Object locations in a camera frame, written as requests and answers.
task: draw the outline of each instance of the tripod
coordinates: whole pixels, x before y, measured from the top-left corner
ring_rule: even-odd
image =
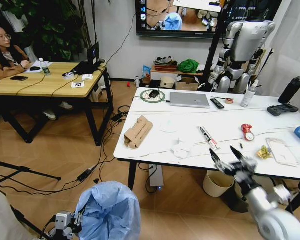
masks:
[[[12,164],[9,164],[9,163],[5,163],[5,162],[1,162],[0,161],[0,167],[4,167],[4,168],[8,168],[8,169],[13,169],[13,170],[16,170],[15,172],[11,173],[10,175],[8,176],[5,176],[3,178],[0,179],[0,183],[12,178],[13,176],[17,175],[17,174],[20,174],[20,173],[30,173],[30,174],[35,174],[35,175],[39,175],[39,176],[43,176],[43,177],[46,177],[46,178],[51,178],[51,179],[56,179],[58,181],[61,180],[61,177],[56,177],[56,176],[51,176],[51,175],[48,175],[48,174],[44,174],[44,173],[41,173],[41,172],[38,172],[38,171],[32,171],[30,170],[30,168],[26,167],[26,166],[16,166],[16,165],[12,165]],[[33,229],[36,233],[38,233],[39,235],[42,233],[42,231],[37,228],[34,224],[32,224],[29,220],[27,220],[25,218],[25,216],[20,212],[18,211],[17,209],[15,209],[14,207],[11,206],[11,209],[16,217],[16,219],[18,219],[19,222],[23,222],[25,223],[27,226],[29,226],[31,229]],[[48,237],[46,234],[43,235],[46,239],[50,240],[51,238]]]

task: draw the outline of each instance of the brown jacket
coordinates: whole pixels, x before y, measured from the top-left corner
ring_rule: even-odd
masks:
[[[14,45],[14,47],[19,53],[22,54],[22,60],[29,60],[28,56],[24,51],[21,50],[20,47],[18,47],[17,45]],[[11,65],[9,67],[4,67],[0,64],[0,80],[17,74],[21,74],[25,71],[25,69],[21,65],[15,66],[12,61],[9,61],[9,63]]]

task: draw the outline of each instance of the television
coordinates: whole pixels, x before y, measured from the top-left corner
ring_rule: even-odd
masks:
[[[174,6],[174,1],[177,0],[135,0],[137,36],[202,39],[214,37],[218,13],[177,7]],[[258,6],[255,6],[255,2],[251,1],[247,11],[247,0],[236,0],[233,8],[228,11],[227,24],[246,19],[256,8],[266,20],[273,20],[282,0],[259,0]]]

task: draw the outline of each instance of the woman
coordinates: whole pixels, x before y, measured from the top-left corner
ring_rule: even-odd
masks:
[[[11,36],[0,26],[0,80],[23,73],[30,68],[28,56],[17,45],[11,42]],[[72,110],[73,107],[63,101],[59,107],[65,110]],[[56,120],[57,117],[51,109],[46,109],[43,113],[50,120]]]

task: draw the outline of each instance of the laptop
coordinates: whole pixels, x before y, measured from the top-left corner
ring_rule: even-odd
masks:
[[[170,105],[203,109],[210,108],[207,96],[199,93],[171,92]]]
[[[87,51],[88,61],[80,62],[74,69],[71,70],[76,75],[93,74],[100,66],[99,61],[99,42],[93,45]]]

